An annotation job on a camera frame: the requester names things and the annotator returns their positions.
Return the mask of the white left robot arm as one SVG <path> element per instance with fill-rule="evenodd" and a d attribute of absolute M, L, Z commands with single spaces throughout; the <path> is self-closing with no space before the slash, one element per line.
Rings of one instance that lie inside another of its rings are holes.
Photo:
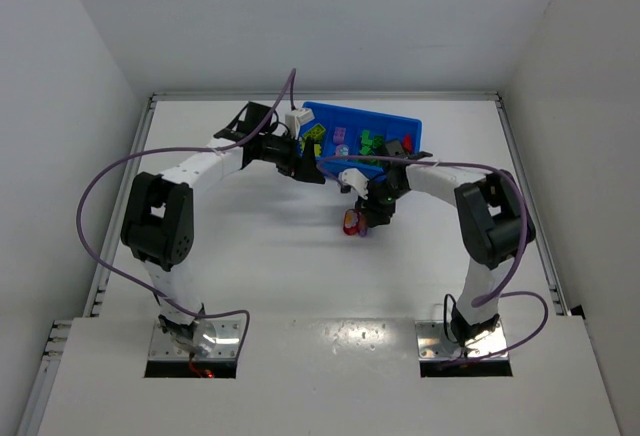
<path fill-rule="evenodd" d="M 158 291 L 161 329 L 191 355 L 204 356 L 216 344 L 204 304 L 185 260 L 194 245 L 195 206 L 215 184 L 252 161 L 272 163 L 296 181 L 322 184 L 313 142 L 299 146 L 302 125 L 313 121 L 308 108 L 292 109 L 283 120 L 273 109 L 249 102 L 203 152 L 158 174 L 139 173 L 133 181 L 121 241 L 148 272 Z M 281 124 L 283 134 L 276 134 Z"/>

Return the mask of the red lego brick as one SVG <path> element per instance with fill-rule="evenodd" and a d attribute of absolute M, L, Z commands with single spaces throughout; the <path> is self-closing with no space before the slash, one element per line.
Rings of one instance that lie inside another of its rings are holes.
<path fill-rule="evenodd" d="M 413 144 L 409 134 L 404 136 L 402 140 L 402 147 L 404 148 L 404 151 L 407 153 L 413 152 Z"/>

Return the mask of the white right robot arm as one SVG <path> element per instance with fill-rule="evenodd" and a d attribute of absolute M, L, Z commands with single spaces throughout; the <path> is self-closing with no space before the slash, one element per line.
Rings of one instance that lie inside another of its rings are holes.
<path fill-rule="evenodd" d="M 340 176 L 343 184 L 358 192 L 354 208 L 358 230 L 388 225 L 396 202 L 411 191 L 454 207 L 469 264 L 445 332 L 462 346 L 494 330 L 498 298 L 536 237 L 513 176 L 485 165 L 442 163 L 428 152 L 410 154 L 397 141 L 385 143 L 377 155 L 382 158 L 380 176 L 368 179 L 354 169 Z"/>

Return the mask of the flower and butterfly lego assembly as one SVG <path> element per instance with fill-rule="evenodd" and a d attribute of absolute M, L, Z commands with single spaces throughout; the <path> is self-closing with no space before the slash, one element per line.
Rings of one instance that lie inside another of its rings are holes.
<path fill-rule="evenodd" d="M 364 214 L 357 209 L 349 209 L 343 218 L 343 232 L 348 236 L 365 237 L 368 226 Z"/>

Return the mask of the lime green lego brick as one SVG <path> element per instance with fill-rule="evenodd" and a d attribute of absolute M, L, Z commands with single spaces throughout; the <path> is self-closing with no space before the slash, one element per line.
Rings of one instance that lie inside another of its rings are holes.
<path fill-rule="evenodd" d="M 323 153 L 326 129 L 321 124 L 315 124 L 300 137 L 300 151 L 304 152 L 308 141 L 313 143 L 314 155 L 320 157 Z"/>

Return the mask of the purple round printed lego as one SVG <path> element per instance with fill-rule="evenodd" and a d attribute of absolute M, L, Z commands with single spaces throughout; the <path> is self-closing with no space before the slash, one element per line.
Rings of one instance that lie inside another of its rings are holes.
<path fill-rule="evenodd" d="M 335 155 L 336 156 L 349 156 L 350 155 L 350 148 L 348 145 L 346 144 L 340 144 L 335 148 Z"/>

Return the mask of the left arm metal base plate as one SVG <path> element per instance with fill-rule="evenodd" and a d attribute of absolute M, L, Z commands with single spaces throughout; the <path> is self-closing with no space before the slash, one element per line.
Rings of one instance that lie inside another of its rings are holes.
<path fill-rule="evenodd" d="M 238 355 L 241 329 L 240 320 L 204 320 L 195 323 L 193 336 L 187 338 L 164 330 L 157 323 L 151 334 L 148 360 L 186 362 L 193 355 L 196 361 L 232 361 Z"/>

